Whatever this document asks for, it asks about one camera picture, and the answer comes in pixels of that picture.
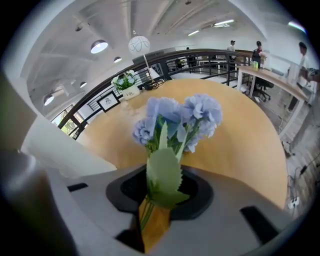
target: framed picture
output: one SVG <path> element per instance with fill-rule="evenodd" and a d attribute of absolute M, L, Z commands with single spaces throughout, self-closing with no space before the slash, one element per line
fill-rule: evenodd
<path fill-rule="evenodd" d="M 118 100 L 114 91 L 109 92 L 107 95 L 103 96 L 96 102 L 103 109 L 104 112 L 107 112 L 108 110 L 112 109 L 116 105 L 120 104 L 120 101 Z"/>

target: office chair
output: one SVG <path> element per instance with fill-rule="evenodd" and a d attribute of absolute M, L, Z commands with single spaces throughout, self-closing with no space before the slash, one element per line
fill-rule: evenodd
<path fill-rule="evenodd" d="M 271 96 L 265 92 L 267 88 L 273 88 L 275 85 L 271 82 L 268 82 L 260 77 L 256 77 L 255 79 L 255 87 L 253 90 L 253 93 L 256 93 L 258 97 L 262 95 L 264 97 L 263 102 L 267 101 L 267 96 L 268 96 L 268 101 L 271 100 Z"/>

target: white flower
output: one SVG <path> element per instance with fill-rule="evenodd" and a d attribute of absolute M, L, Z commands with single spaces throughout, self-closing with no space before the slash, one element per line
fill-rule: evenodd
<path fill-rule="evenodd" d="M 129 70 L 129 71 L 127 71 L 126 73 L 127 73 L 128 75 L 130 74 L 130 75 L 133 76 L 135 72 L 134 72 L 133 70 Z"/>
<path fill-rule="evenodd" d="M 114 85 L 116 82 L 118 82 L 118 79 L 119 79 L 119 76 L 117 75 L 112 79 L 111 84 Z"/>

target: green leaf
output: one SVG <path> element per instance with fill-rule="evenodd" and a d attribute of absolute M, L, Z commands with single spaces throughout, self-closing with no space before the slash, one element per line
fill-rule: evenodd
<path fill-rule="evenodd" d="M 152 194 L 152 203 L 158 207 L 166 208 L 169 210 L 174 209 L 178 203 L 189 199 L 188 194 L 175 191 L 174 193 L 158 192 Z"/>
<path fill-rule="evenodd" d="M 176 159 L 178 160 L 179 163 L 180 163 L 180 160 L 181 160 L 181 157 L 182 157 L 182 153 L 183 153 L 183 151 L 184 151 L 184 149 L 185 149 L 185 144 L 186 144 L 187 136 L 188 136 L 188 129 L 186 130 L 185 137 L 184 137 L 183 142 L 182 142 L 182 144 L 181 144 L 181 146 L 180 146 L 180 148 L 179 148 L 179 151 L 178 151 L 178 153 L 176 153 L 176 155 L 175 155 L 175 157 L 176 157 Z"/>
<path fill-rule="evenodd" d="M 180 164 L 171 147 L 152 153 L 146 162 L 146 172 L 161 192 L 173 194 L 182 182 Z"/>
<path fill-rule="evenodd" d="M 161 129 L 161 134 L 159 139 L 159 148 L 158 148 L 159 150 L 166 149 L 168 147 L 167 137 L 168 137 L 168 125 L 167 125 L 167 122 L 165 121 Z"/>

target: wooden table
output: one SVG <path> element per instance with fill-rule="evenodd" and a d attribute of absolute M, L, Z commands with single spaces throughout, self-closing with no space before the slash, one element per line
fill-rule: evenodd
<path fill-rule="evenodd" d="M 252 100 L 218 82 L 167 81 L 158 89 L 145 91 L 99 114 L 77 141 L 118 169 L 146 163 L 146 150 L 134 142 L 132 130 L 145 116 L 147 100 L 170 97 L 183 103 L 195 93 L 216 98 L 222 106 L 223 121 L 213 137 L 198 143 L 195 153 L 183 156 L 181 164 L 243 181 L 283 208 L 287 195 L 286 158 L 274 126 Z"/>
<path fill-rule="evenodd" d="M 270 83 L 273 83 L 274 85 L 280 87 L 281 89 L 285 90 L 286 92 L 290 93 L 294 97 L 296 97 L 299 101 L 298 105 L 296 106 L 290 120 L 287 122 L 285 127 L 282 129 L 282 131 L 279 134 L 279 137 L 281 138 L 289 129 L 295 118 L 298 116 L 299 111 L 304 105 L 305 101 L 308 101 L 308 97 L 305 95 L 305 93 L 296 85 L 292 83 L 288 83 L 287 80 L 283 76 L 279 76 L 269 70 L 266 69 L 255 69 L 252 66 L 239 66 L 239 73 L 238 73 L 238 84 L 237 84 L 237 90 L 240 91 L 241 85 L 242 85 L 242 77 L 243 73 L 247 73 L 249 75 L 252 75 L 252 85 L 249 97 L 252 97 L 252 94 L 254 92 L 255 88 L 255 82 L 256 77 L 262 78 L 264 80 L 269 81 Z"/>

